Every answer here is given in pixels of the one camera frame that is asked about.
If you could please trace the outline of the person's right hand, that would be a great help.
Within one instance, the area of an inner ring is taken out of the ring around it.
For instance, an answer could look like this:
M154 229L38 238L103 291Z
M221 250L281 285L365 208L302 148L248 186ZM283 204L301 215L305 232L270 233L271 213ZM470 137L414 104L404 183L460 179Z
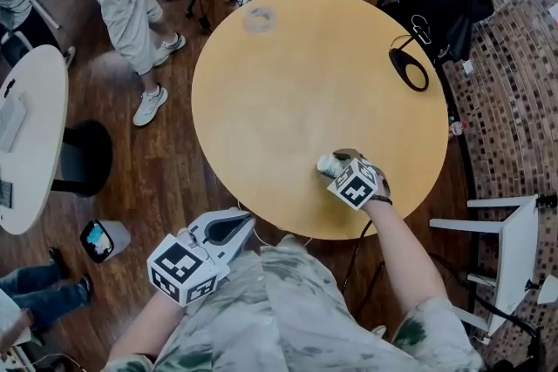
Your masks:
M386 197L389 199L391 197L391 192L386 178L380 171L376 171L375 178L377 182L376 195Z

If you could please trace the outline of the black chair with jacket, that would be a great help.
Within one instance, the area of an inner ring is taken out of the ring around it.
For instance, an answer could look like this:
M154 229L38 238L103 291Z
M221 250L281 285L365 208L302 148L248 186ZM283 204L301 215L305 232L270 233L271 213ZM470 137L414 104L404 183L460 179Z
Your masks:
M494 13L492 0L378 0L409 31L434 65L469 58L473 25Z

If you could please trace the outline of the person's right forearm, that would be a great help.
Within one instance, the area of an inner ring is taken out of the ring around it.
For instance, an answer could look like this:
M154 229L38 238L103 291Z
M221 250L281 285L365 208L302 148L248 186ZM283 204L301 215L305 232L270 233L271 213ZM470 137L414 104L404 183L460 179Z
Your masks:
M447 299L439 270L397 210L370 200L363 206L377 229L391 288L404 313L430 299Z

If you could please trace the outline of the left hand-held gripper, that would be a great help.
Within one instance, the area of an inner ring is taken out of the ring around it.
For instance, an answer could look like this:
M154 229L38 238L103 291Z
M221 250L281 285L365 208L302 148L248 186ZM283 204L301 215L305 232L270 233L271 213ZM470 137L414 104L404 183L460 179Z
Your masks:
M254 227L254 215L236 207L200 215L149 256L150 282L183 308L212 294Z

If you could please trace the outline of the grey waste bin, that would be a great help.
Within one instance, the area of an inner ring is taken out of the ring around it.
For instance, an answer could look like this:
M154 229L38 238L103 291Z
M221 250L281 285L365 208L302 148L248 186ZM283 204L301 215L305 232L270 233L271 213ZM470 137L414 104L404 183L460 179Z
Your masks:
M80 242L91 260L101 264L124 251L131 235L120 221L90 220L80 234Z

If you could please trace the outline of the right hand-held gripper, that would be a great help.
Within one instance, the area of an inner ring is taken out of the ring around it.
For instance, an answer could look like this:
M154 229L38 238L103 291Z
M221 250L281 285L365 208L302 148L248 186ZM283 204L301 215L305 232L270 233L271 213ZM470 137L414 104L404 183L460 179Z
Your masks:
M343 169L334 175L327 190L352 209L359 210L378 190L374 166L352 149L333 152L332 157Z

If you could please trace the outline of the white cup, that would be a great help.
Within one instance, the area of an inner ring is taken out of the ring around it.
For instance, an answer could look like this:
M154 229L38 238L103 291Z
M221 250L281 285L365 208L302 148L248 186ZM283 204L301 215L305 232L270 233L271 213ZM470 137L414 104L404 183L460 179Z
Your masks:
M334 153L322 155L316 164L318 172L328 179L336 179L343 172L344 168L345 164Z

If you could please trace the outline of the white round table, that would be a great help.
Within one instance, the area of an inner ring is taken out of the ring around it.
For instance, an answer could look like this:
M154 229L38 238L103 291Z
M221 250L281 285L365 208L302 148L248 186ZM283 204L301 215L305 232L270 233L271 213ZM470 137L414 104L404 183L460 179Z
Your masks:
M112 167L112 140L96 120L66 124L68 72L59 50L27 53L0 86L0 107L20 94L27 111L10 152L0 152L0 180L11 202L0 204L0 227L19 235L37 223L50 192L96 195Z

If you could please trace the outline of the person's camouflage shirt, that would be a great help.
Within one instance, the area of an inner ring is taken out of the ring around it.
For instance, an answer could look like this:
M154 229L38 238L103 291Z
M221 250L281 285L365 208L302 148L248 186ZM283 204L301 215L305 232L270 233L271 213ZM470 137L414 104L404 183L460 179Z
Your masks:
M433 298L412 309L391 342L351 316L330 270L293 237L234 259L228 280L187 313L150 359L103 372L481 372L453 312Z

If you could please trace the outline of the white lamp shade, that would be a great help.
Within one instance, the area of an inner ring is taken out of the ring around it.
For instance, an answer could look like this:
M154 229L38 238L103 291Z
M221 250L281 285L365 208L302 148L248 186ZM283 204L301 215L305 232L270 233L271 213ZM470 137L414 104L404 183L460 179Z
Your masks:
M525 291L527 292L530 290L538 291L538 305L553 304L558 301L558 278L550 274L540 284L535 284L531 280L528 280Z

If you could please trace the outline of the clear tape roll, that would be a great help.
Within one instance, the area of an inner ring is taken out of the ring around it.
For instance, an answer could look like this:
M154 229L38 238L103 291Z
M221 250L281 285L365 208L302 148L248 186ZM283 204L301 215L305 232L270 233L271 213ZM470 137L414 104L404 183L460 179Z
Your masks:
M248 33L267 33L275 28L276 15L268 7L251 8L243 18L242 24Z

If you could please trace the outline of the person's left forearm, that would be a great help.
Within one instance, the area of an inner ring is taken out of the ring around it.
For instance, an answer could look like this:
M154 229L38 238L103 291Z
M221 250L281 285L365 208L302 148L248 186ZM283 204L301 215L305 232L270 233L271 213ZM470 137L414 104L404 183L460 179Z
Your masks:
M185 310L161 291L156 292L116 341L108 361L130 355L157 357L180 324Z

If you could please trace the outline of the white wooden chair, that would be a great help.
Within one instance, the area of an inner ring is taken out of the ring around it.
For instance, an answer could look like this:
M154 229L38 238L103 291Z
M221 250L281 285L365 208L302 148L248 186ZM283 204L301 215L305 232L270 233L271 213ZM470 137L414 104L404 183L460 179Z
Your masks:
M510 315L523 302L527 284L534 279L538 246L539 211L537 195L486 200L469 200L469 208L512 207L514 211L503 221L431 219L434 228L469 233L495 233L499 236L496 276L469 279L494 289L494 306Z

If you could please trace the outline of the grey laptop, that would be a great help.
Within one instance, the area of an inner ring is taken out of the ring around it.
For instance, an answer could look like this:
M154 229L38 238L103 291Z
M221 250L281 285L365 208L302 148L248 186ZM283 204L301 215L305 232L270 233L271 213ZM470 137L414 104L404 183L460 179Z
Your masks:
M0 152L10 152L27 111L20 94L10 94L0 107Z

